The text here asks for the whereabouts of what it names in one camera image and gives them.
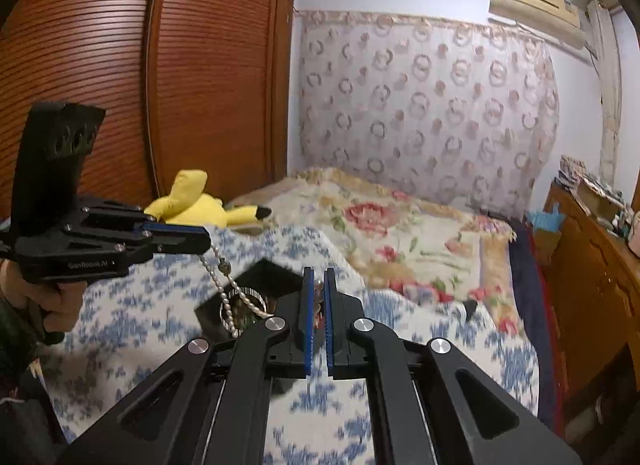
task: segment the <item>clutter on dresser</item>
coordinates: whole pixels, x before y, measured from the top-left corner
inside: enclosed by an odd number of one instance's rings
[[[620,209],[611,220],[613,233],[623,239],[627,239],[631,232],[631,225],[634,220],[634,212],[629,204],[624,209]]]
[[[572,189],[570,192],[588,216],[603,218],[613,223],[613,219],[617,214],[620,211],[625,211],[622,193],[614,193],[610,186],[601,184],[592,175],[583,174],[580,177],[577,188]]]
[[[636,215],[633,216],[627,244],[629,250],[637,257],[640,257],[640,212],[637,212]]]
[[[564,190],[572,191],[578,187],[582,175],[586,173],[587,169],[583,161],[562,155],[556,182],[564,188]]]
[[[542,266],[550,265],[551,257],[562,237],[560,227],[565,215],[559,211],[559,205],[556,203],[552,212],[529,211],[526,216],[533,228],[536,260]]]

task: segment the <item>human hand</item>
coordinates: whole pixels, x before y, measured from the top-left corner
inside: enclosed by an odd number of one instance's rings
[[[26,308],[31,299],[50,312],[42,321],[49,333],[71,331],[76,325],[86,283],[65,283],[57,287],[27,283],[14,261],[3,261],[0,266],[0,294],[16,309]]]

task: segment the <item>bed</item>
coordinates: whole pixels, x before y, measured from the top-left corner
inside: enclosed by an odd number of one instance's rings
[[[420,227],[415,221],[408,229],[403,228],[401,220],[383,228],[385,219],[379,215],[378,223],[370,222],[363,226],[351,213],[351,201],[370,204],[372,213],[392,207],[399,217],[405,211],[404,218],[426,214],[435,218],[436,224],[443,219],[462,223],[460,230],[463,235],[475,232],[480,241],[482,272],[477,286],[463,280],[452,287],[450,280],[459,273],[449,272],[445,279],[441,279],[442,275],[433,275],[433,272],[430,275],[430,270],[421,268],[425,265],[422,253],[429,251],[419,249],[418,241],[414,241],[420,237]],[[484,216],[476,216],[473,211],[465,213],[434,205],[334,168],[301,172],[296,178],[286,178],[241,196],[229,206],[251,203],[267,204],[273,208],[274,214],[264,228],[296,223],[325,232],[348,262],[363,275],[369,288],[393,289],[420,304],[425,300],[429,304],[438,304],[451,298],[481,301],[498,331],[524,337],[535,347],[540,365],[538,418],[549,429],[561,434],[559,392],[556,389],[559,381],[554,369],[554,349],[549,330],[550,308],[545,297],[545,283],[534,257],[530,230],[522,222],[507,220],[509,230],[505,223],[490,222]],[[422,238],[431,235],[428,231],[422,234]],[[457,237],[457,234],[447,239],[441,237],[439,243],[434,243],[436,246],[431,249],[430,257],[431,262],[436,263],[431,267],[435,273],[447,268],[455,270],[452,268],[454,265],[465,265],[468,261],[464,257],[464,244],[458,242]],[[437,254],[447,252],[450,256],[445,261],[437,261],[442,258]]]
[[[297,273],[305,266],[334,267],[338,288],[358,297],[367,317],[406,339],[449,338],[540,416],[545,378],[527,337],[527,319],[517,315],[508,257],[511,226],[333,169],[311,170],[261,193],[260,200],[274,210],[263,232],[248,236],[209,228],[233,276],[263,258]],[[296,219],[301,211],[305,218]],[[87,290],[78,324],[41,359],[69,441],[200,332],[194,308],[213,289],[197,257],[156,255],[132,267],[128,277]],[[459,301],[468,298],[479,302],[470,318]],[[311,376],[272,398],[265,463],[370,464],[373,459],[364,383],[333,382],[324,352],[318,352]]]

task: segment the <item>patterned curtain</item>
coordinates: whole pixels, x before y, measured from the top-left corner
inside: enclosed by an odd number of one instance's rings
[[[301,16],[308,165],[435,203],[462,197],[456,204],[522,216],[559,121],[542,40],[417,16]]]

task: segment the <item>dark blue blanket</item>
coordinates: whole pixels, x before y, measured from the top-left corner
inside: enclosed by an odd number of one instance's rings
[[[509,223],[518,236],[516,241],[509,244],[513,293],[518,314],[524,321],[524,330],[538,353],[540,367],[538,419],[554,431],[558,399],[543,284],[531,250],[529,229],[518,221],[510,220]]]

